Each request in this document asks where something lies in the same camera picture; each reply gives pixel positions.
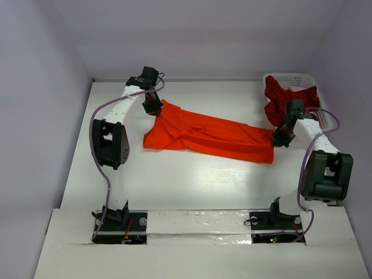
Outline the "orange t-shirt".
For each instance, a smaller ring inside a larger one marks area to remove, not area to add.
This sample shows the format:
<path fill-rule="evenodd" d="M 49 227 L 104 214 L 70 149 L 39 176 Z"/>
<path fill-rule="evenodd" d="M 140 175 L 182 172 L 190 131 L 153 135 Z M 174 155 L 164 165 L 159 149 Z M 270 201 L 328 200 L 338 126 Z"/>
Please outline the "orange t-shirt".
<path fill-rule="evenodd" d="M 229 159 L 272 164 L 272 130 L 189 112 L 162 100 L 163 109 L 144 135 L 143 147 L 189 150 Z"/>

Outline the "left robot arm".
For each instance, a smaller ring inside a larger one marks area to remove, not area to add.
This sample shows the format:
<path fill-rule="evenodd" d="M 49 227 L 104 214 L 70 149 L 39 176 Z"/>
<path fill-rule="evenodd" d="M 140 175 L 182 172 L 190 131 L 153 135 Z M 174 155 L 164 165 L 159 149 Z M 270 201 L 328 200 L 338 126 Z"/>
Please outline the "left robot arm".
<path fill-rule="evenodd" d="M 102 212 L 92 213 L 98 228 L 113 226 L 121 230 L 128 225 L 128 203 L 120 197 L 123 187 L 112 182 L 102 168 L 106 166 L 118 170 L 125 164 L 130 154 L 126 125 L 139 107 L 143 107 L 150 116 L 160 115 L 163 103 L 158 91 L 163 87 L 164 81 L 159 71 L 145 66 L 139 76 L 132 76 L 127 80 L 120 97 L 100 105 L 91 116 L 88 130 L 91 154 L 107 183 Z"/>

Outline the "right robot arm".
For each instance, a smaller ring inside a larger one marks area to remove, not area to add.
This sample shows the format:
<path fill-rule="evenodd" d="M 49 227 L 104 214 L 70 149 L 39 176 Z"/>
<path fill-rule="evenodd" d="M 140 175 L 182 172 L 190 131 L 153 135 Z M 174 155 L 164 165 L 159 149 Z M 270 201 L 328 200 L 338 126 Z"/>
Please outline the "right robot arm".
<path fill-rule="evenodd" d="M 352 174 L 353 157 L 339 151 L 327 138 L 314 114 L 300 99 L 285 105 L 285 118 L 271 136 L 273 147 L 289 147 L 298 139 L 305 149 L 296 190 L 274 200 L 267 214 L 272 227 L 292 223 L 310 203 L 332 203 L 346 198 Z"/>

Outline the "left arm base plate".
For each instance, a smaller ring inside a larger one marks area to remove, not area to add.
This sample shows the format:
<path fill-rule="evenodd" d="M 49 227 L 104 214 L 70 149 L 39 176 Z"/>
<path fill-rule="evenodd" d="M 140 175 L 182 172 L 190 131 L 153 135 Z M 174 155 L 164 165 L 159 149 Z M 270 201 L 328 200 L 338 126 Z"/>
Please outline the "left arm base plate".
<path fill-rule="evenodd" d="M 95 244 L 146 244 L 147 218 L 147 211 L 129 211 L 129 218 L 126 224 L 123 224 L 120 220 L 110 218 L 107 214 L 100 230 L 92 241 Z"/>

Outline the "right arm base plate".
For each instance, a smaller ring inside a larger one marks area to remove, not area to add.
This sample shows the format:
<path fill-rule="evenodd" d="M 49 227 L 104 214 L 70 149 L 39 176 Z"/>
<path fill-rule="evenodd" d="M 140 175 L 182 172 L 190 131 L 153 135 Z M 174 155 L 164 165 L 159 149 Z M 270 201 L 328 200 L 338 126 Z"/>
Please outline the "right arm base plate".
<path fill-rule="evenodd" d="M 251 229 L 253 244 L 305 243 L 304 237 L 298 239 L 303 233 L 300 216 L 254 211 L 249 213 L 244 225 Z"/>

